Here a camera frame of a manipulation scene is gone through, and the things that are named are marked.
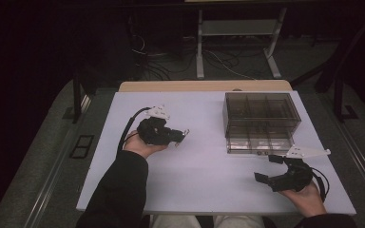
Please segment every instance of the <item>white table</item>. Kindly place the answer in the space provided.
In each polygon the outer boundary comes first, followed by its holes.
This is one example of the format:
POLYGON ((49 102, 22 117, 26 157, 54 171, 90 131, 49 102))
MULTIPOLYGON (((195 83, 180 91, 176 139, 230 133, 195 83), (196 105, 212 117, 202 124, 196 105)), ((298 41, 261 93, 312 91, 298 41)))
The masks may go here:
MULTIPOLYGON (((294 135, 295 144, 324 149, 298 94, 284 92, 291 94, 301 118, 294 135)), ((265 157, 227 154, 221 114, 223 101, 223 91, 116 93, 77 209, 86 209, 100 178, 113 163, 129 118, 143 107, 165 105, 171 115, 166 126, 178 130, 189 128, 190 133, 179 147, 170 144, 166 150, 147 159, 146 214, 295 213, 296 208, 287 198, 254 178, 254 172, 270 177, 281 175, 287 171, 285 164, 270 163, 265 157)), ((131 129, 135 129, 143 118, 147 118, 145 114, 138 116, 131 129)), ((305 162, 323 172, 330 181, 331 190, 325 202, 328 212, 355 214, 328 157, 305 162)))

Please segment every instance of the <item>person's left hand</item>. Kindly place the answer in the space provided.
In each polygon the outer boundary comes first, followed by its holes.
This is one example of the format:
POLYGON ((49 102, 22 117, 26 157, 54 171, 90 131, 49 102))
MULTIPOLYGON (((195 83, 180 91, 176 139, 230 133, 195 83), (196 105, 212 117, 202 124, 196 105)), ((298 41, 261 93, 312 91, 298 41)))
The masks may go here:
POLYGON ((126 138, 124 150, 137 153, 145 159, 151 154, 167 148, 167 145, 148 145, 144 143, 136 130, 129 133, 126 138))

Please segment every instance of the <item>clear plastic box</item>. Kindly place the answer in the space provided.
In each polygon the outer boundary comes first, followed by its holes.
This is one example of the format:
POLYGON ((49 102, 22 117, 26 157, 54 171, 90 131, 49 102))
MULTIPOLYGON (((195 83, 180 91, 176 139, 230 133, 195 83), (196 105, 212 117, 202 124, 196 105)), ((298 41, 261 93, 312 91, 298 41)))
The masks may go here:
POLYGON ((283 154, 301 122, 289 93, 225 94, 223 122, 227 152, 283 154))

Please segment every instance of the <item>metal frame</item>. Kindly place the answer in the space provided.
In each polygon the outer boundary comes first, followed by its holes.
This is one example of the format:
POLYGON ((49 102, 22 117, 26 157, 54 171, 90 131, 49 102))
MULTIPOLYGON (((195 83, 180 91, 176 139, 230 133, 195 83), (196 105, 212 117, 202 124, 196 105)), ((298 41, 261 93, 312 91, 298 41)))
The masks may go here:
POLYGON ((281 75, 278 65, 275 62, 273 53, 280 34, 280 29, 283 25, 284 16, 287 8, 282 8, 279 13, 278 20, 246 20, 246 21, 203 21, 202 10, 199 10, 198 19, 198 49, 197 49, 197 78, 204 79, 203 58, 202 58, 202 37, 212 35, 272 35, 271 44, 264 50, 265 58, 268 66, 272 71, 274 79, 280 79, 281 75), (232 31, 229 27, 230 23, 243 24, 242 31, 235 29, 232 31))

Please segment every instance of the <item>black sleeve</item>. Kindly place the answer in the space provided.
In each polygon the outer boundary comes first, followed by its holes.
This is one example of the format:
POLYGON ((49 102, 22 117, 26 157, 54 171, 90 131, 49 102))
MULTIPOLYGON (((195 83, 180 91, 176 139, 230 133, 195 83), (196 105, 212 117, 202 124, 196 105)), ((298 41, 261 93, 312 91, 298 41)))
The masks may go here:
POLYGON ((147 161, 142 156, 120 151, 76 227, 139 227, 146 202, 147 173, 147 161))
POLYGON ((354 220, 347 215, 341 214, 325 214, 305 218, 302 222, 304 228, 356 228, 354 220))

